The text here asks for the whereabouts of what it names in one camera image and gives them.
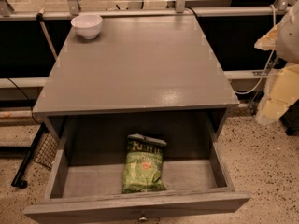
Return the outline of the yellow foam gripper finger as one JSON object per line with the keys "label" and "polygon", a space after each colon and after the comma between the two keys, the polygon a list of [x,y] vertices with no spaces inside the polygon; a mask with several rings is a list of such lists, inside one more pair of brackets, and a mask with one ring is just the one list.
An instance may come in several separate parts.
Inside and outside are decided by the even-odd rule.
{"label": "yellow foam gripper finger", "polygon": [[282,69],[272,69],[264,87],[264,96],[255,115],[261,125],[278,121],[299,99],[299,64],[287,63]]}
{"label": "yellow foam gripper finger", "polygon": [[254,48],[260,50],[275,50],[278,36],[278,25],[276,24],[272,27],[264,36],[259,38],[255,44]]}

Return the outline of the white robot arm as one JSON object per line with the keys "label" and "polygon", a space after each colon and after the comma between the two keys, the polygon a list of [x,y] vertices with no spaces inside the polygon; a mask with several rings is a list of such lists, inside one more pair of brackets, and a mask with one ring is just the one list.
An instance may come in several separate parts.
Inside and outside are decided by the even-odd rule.
{"label": "white robot arm", "polygon": [[256,41],[254,48],[272,50],[287,63],[284,68],[270,72],[258,105],[256,121],[268,125],[279,120],[299,100],[299,1]]}

